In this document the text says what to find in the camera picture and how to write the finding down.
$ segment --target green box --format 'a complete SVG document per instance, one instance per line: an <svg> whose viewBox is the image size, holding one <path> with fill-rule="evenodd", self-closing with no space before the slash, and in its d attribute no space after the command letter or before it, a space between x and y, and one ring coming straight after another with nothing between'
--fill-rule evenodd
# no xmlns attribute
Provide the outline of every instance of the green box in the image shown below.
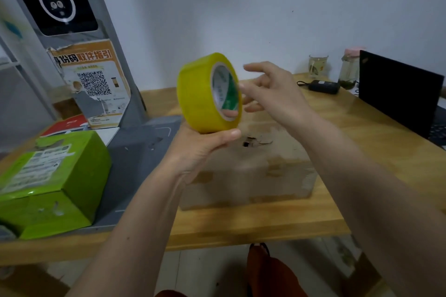
<svg viewBox="0 0 446 297"><path fill-rule="evenodd" d="M93 130L38 138L0 175L0 223L21 239L91 225L111 162Z"/></svg>

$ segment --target packing tape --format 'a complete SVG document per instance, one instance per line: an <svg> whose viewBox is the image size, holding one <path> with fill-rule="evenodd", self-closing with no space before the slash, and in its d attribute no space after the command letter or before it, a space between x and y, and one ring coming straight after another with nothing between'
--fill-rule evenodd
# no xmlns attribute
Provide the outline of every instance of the packing tape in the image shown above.
<svg viewBox="0 0 446 297"><path fill-rule="evenodd" d="M236 72L221 53L184 65L177 80L177 97L184 118L200 133L236 128L242 115L242 95ZM225 110L238 111L227 117Z"/></svg>

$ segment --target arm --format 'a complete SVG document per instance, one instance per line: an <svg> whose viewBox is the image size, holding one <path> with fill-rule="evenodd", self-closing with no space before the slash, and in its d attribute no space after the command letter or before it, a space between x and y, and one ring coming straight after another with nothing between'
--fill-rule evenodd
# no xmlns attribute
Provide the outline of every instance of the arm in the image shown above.
<svg viewBox="0 0 446 297"><path fill-rule="evenodd" d="M248 112L267 110L302 143L365 254L401 296L445 296L446 216L369 159L306 103L292 75L271 63L240 89Z"/></svg>
<svg viewBox="0 0 446 297"><path fill-rule="evenodd" d="M67 296L153 296L183 187L215 148L240 136L238 129L200 135L181 125L164 159Z"/></svg>

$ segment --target black laptop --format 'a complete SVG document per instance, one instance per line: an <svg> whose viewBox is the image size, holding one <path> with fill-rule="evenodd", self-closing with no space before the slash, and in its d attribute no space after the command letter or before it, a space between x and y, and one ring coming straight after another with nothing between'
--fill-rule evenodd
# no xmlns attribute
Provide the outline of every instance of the black laptop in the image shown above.
<svg viewBox="0 0 446 297"><path fill-rule="evenodd" d="M359 97L436 145L446 145L444 76L361 51Z"/></svg>

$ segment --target glass cup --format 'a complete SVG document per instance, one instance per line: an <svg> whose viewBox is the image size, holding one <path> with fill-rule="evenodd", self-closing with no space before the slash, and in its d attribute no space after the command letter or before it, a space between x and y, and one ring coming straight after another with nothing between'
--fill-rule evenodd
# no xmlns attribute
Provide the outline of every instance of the glass cup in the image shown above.
<svg viewBox="0 0 446 297"><path fill-rule="evenodd" d="M308 59L308 73L310 78L317 78L321 75L325 75L325 72L323 72L325 68L325 64L327 62L328 55L324 56L315 56L310 55Z"/></svg>

